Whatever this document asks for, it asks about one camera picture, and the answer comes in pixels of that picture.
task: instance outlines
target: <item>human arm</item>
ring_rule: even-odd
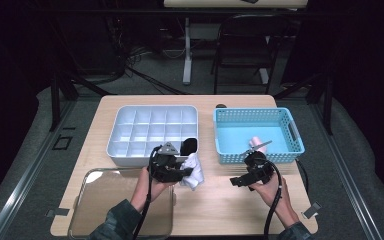
[[[151,185],[151,202],[154,201],[167,187],[175,183],[160,183],[155,179]],[[142,168],[130,202],[125,199],[113,208],[106,216],[104,223],[99,225],[88,239],[132,239],[133,230],[142,218],[140,214],[148,194],[149,173]]]
[[[278,176],[276,173],[274,173],[268,183],[253,183],[249,185],[249,187],[255,189],[268,206],[272,206],[277,189],[279,187],[277,179]],[[281,198],[277,203],[275,213],[285,227],[285,230],[279,235],[278,239],[314,239],[308,229],[300,222],[298,215],[292,208],[286,180],[283,177],[281,179]]]

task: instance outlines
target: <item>black chair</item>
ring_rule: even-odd
[[[260,85],[268,94],[279,46],[289,27],[289,21],[276,15],[235,15],[220,26],[217,48],[211,68],[214,73],[214,94],[218,85]],[[260,68],[268,70],[268,82],[219,83],[221,68]]]

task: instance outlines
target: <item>table top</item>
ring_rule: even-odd
[[[305,8],[308,0],[164,0],[169,8]]]
[[[103,97],[66,191],[60,208],[70,209],[67,216],[55,216],[51,226],[54,236],[67,236],[83,179],[95,168],[117,167],[106,153],[117,111],[125,105],[193,105],[198,110],[198,156],[205,182],[195,191],[175,185],[176,205],[173,212],[172,236],[255,235],[262,234],[269,208],[256,192],[246,187],[233,187],[229,178],[246,173],[245,165],[222,165],[214,141],[213,110],[217,104],[227,107],[276,107],[268,95],[128,95]],[[295,162],[277,164],[288,183],[292,205],[310,232],[317,231],[315,218],[304,219],[301,212],[311,204]],[[270,233],[284,230],[273,216]]]

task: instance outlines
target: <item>gray carpet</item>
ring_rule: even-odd
[[[213,52],[208,50],[209,48],[206,48],[205,44],[205,42],[199,42],[194,49],[192,83],[189,86],[182,84],[184,56],[169,58],[166,55],[142,54],[135,59],[132,66],[134,69],[173,88],[192,94],[212,94],[213,76],[209,73]],[[279,79],[281,78],[282,67],[286,63],[289,47],[290,45],[285,46],[285,51],[282,52],[283,55],[278,61],[279,67],[276,69],[270,94],[282,90]],[[237,72],[225,72],[223,74],[226,75],[222,76],[234,78]],[[258,78],[258,76],[251,75],[249,78]],[[149,82],[136,75],[131,75],[129,71],[116,81],[98,86],[120,95],[161,94]],[[57,135],[72,137],[70,145],[67,150],[52,150],[55,140],[49,144],[50,149],[43,156],[44,161],[41,170],[15,218],[5,229],[4,239],[58,239],[50,234],[52,218],[46,217],[45,213],[59,205],[99,103],[99,97],[95,93],[81,85],[76,87],[81,97],[73,103],[72,111],[69,112],[59,128],[60,130],[56,133]],[[261,92],[262,89],[258,88],[226,88],[221,91],[221,94],[260,94]],[[314,108],[318,109],[318,106],[309,106],[305,103],[303,99],[305,92],[305,89],[298,91],[291,95],[291,98],[277,101],[277,104],[287,107],[297,123],[306,148],[300,160],[308,173],[310,201],[317,201],[323,206],[316,217],[319,230],[315,236],[317,239],[367,239],[353,207],[353,202],[338,175],[335,156],[326,141],[324,129],[318,124],[319,117],[314,111]],[[0,188],[0,212],[24,171],[36,159],[41,151],[41,146],[49,137],[48,129],[51,126],[49,89],[40,93],[38,98],[40,99],[39,112],[23,147]],[[65,103],[63,106],[71,106],[71,103],[64,101],[63,98],[62,101]],[[374,156],[364,136],[336,101],[334,101],[332,109],[332,130],[334,132],[333,139],[337,143],[380,235],[384,239],[384,187],[374,174]],[[217,239],[259,239],[259,237],[220,237]]]

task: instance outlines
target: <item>hand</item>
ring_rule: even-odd
[[[278,176],[276,173],[274,173],[268,183],[266,184],[253,183],[249,185],[249,187],[255,189],[260,194],[263,201],[268,206],[271,206],[273,204],[277,189],[279,187],[279,182],[277,179],[278,179]],[[286,185],[286,180],[283,177],[282,177],[281,198],[277,203],[275,212],[285,228],[288,228],[294,223],[299,221],[298,215],[295,213],[294,209],[292,208],[291,199],[289,197],[288,186]]]
[[[169,186],[173,186],[176,182],[162,183],[157,180],[152,180],[151,185],[151,202],[153,202],[157,197]],[[148,195],[148,186],[149,186],[149,172],[146,167],[143,167],[139,174],[138,182],[136,183],[135,191],[133,192],[132,199],[130,203],[138,211],[142,212],[143,207],[145,206],[146,196]]]

